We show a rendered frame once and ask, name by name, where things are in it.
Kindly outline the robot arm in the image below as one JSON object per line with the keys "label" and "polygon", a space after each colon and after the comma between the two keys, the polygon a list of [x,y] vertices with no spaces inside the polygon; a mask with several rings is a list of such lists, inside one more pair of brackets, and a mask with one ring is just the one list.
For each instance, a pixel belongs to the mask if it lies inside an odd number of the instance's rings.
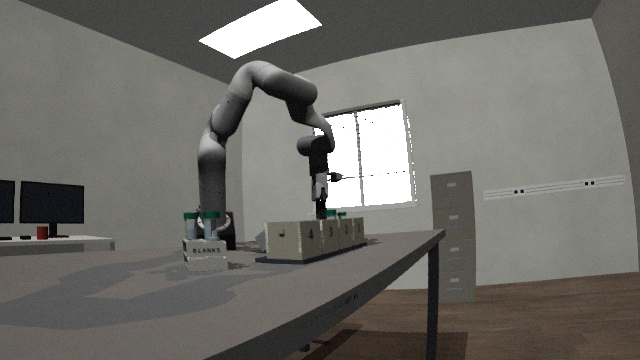
{"label": "robot arm", "polygon": [[197,223],[202,230],[204,227],[201,213],[204,211],[220,212],[220,232],[229,228],[231,224],[230,217],[226,215],[225,143],[236,132],[255,87],[272,97],[285,102],[290,101],[286,102],[286,105],[294,122],[317,128],[324,133],[303,136],[297,141],[297,150],[301,155],[312,155],[308,156],[310,174],[328,173],[331,182],[343,179],[343,173],[329,173],[328,154],[335,151],[336,140],[329,121],[314,110],[313,104],[311,105],[318,95],[315,84],[300,75],[293,76],[268,62],[249,62],[234,75],[221,103],[211,113],[200,139],[197,155],[200,196],[198,207],[202,211],[196,211],[200,215]]}

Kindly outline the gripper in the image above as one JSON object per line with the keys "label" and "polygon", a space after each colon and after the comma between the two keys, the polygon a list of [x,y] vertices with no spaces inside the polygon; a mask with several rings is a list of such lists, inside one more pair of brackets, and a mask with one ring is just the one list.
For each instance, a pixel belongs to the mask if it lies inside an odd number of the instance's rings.
{"label": "gripper", "polygon": [[325,210],[327,210],[326,200],[329,197],[327,175],[329,174],[325,172],[310,174],[310,176],[312,176],[312,181],[311,181],[312,201],[313,202],[316,201],[316,219],[317,220],[318,220],[317,213],[319,215],[319,220],[326,219],[326,215],[325,215]]}

